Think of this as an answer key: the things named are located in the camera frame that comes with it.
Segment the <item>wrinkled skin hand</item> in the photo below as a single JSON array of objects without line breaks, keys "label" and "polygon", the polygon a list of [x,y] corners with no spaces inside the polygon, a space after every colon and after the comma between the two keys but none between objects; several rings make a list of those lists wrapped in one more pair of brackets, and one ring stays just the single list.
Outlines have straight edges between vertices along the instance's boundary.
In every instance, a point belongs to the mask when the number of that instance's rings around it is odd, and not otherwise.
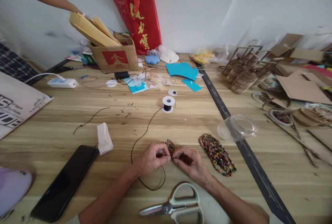
[{"label": "wrinkled skin hand", "polygon": [[138,176],[142,176],[161,167],[170,159],[171,157],[166,144],[152,143],[144,153],[134,161],[133,166],[135,167]]},{"label": "wrinkled skin hand", "polygon": [[201,187],[205,188],[211,181],[212,175],[196,150],[180,146],[173,153],[173,161]]}]

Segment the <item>plaid cloth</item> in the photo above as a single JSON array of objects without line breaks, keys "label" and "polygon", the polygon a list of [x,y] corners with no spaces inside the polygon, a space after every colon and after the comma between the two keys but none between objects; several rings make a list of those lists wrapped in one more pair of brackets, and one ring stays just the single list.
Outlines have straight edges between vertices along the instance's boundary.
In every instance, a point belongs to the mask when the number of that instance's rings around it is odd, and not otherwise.
[{"label": "plaid cloth", "polygon": [[0,72],[3,72],[22,82],[38,74],[35,69],[23,61],[16,53],[1,43]]}]

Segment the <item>red bag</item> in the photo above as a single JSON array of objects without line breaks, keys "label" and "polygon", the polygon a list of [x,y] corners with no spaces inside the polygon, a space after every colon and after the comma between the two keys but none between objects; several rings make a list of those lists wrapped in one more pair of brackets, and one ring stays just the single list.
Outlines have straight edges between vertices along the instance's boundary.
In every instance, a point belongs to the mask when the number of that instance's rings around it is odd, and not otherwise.
[{"label": "red bag", "polygon": [[147,55],[147,50],[162,44],[155,0],[113,0],[134,41],[136,52]]}]

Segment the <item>scissor blade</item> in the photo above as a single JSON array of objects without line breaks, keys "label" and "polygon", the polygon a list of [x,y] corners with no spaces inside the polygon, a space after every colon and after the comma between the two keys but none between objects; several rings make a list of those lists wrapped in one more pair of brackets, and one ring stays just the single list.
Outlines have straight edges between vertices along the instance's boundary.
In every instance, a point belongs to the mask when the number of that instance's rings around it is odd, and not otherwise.
[{"label": "scissor blade", "polygon": [[161,215],[161,214],[168,214],[169,211],[172,209],[171,204],[164,204],[164,205],[157,205],[146,208],[139,212],[142,216],[154,216],[154,215]]}]

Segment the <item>black phone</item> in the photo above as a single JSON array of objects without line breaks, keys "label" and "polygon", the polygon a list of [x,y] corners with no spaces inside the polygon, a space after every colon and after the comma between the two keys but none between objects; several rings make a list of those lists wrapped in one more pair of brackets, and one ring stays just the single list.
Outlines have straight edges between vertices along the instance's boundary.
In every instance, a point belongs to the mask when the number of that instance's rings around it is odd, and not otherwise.
[{"label": "black phone", "polygon": [[80,145],[33,208],[30,216],[50,223],[57,221],[97,153],[97,148]]}]

